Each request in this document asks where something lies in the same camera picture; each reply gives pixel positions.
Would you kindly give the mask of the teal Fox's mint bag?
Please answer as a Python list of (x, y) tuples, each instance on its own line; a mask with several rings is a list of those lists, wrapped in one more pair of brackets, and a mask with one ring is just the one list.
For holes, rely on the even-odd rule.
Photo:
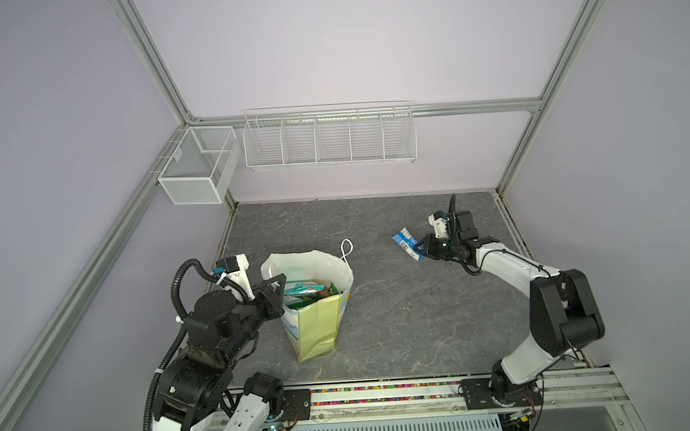
[(313, 281), (289, 281), (285, 285), (285, 295), (298, 297), (319, 294), (325, 291), (325, 286)]

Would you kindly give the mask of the blue snack packet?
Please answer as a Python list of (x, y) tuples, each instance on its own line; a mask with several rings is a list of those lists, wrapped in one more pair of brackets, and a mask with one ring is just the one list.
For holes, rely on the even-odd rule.
[(406, 227), (404, 227), (402, 230), (400, 230), (395, 236), (392, 237), (392, 240), (402, 248), (402, 250), (412, 259), (414, 259), (416, 262), (421, 261), (421, 254), (418, 253), (415, 250), (415, 247), (417, 245), (417, 240), (411, 235), (411, 233), (407, 230)]

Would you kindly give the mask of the paper bag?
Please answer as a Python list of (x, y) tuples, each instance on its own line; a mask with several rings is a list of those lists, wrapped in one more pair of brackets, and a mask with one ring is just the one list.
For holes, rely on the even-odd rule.
[(318, 294), (321, 301), (300, 310), (288, 309), (282, 316), (282, 325), (292, 344), (298, 362), (305, 362), (335, 349), (340, 323), (352, 293), (355, 275), (348, 263), (353, 251), (351, 240), (340, 244), (340, 256), (322, 251), (273, 253), (261, 266), (261, 276), (272, 278), (283, 273), (287, 281), (313, 281), (325, 286), (333, 283), (340, 295)]

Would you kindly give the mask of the yellow green Fox's bag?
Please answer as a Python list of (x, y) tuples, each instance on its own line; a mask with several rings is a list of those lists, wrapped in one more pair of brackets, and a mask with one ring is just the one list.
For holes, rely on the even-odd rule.
[(298, 297), (290, 297), (285, 301), (285, 306), (288, 309), (293, 309), (293, 310), (300, 310), (305, 307), (308, 307), (312, 304), (317, 303), (318, 301), (321, 301), (322, 297), (321, 296), (298, 296)]

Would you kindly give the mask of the green snack bag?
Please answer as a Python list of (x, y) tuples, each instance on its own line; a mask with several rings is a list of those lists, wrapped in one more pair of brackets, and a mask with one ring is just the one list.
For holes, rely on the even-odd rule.
[(334, 285), (333, 283), (330, 283), (330, 286), (327, 287), (325, 293), (327, 294), (327, 296), (336, 296), (336, 295), (340, 295), (341, 291), (338, 290), (338, 287), (336, 287), (336, 285)]

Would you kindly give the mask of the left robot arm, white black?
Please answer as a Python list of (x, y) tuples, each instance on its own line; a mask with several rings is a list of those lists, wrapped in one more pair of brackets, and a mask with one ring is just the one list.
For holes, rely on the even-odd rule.
[(197, 259), (176, 270), (170, 294), (180, 328), (153, 373), (142, 431), (207, 431), (217, 410), (229, 417), (222, 431), (257, 431), (282, 414), (279, 378), (256, 373), (237, 399), (228, 389), (238, 362), (257, 348), (261, 326), (285, 312), (286, 275), (252, 285), (248, 266), (240, 254), (210, 271)]

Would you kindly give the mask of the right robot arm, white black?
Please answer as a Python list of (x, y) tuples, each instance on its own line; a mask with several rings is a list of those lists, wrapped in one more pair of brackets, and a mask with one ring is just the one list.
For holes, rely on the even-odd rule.
[(492, 236), (481, 236), (471, 212), (456, 209), (455, 195), (446, 211), (429, 215), (428, 223), (432, 232), (413, 246), (414, 252), (459, 264), (472, 277), (493, 274), (529, 302), (527, 337), (492, 367), (487, 393), (497, 405), (516, 404), (565, 354), (604, 337), (605, 324), (583, 272), (545, 266)]

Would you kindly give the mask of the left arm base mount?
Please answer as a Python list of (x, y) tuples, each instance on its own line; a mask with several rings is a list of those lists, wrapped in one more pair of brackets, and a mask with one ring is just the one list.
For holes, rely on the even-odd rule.
[(267, 422), (309, 421), (311, 410), (312, 390), (310, 388), (286, 389), (279, 408), (272, 409)]

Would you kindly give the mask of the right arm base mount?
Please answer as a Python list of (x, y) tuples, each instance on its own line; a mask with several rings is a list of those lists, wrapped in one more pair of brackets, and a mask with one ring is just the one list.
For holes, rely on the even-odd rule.
[(515, 385), (498, 374), (496, 378), (464, 379), (458, 386), (458, 394), (470, 410), (539, 407), (544, 402), (537, 382)]

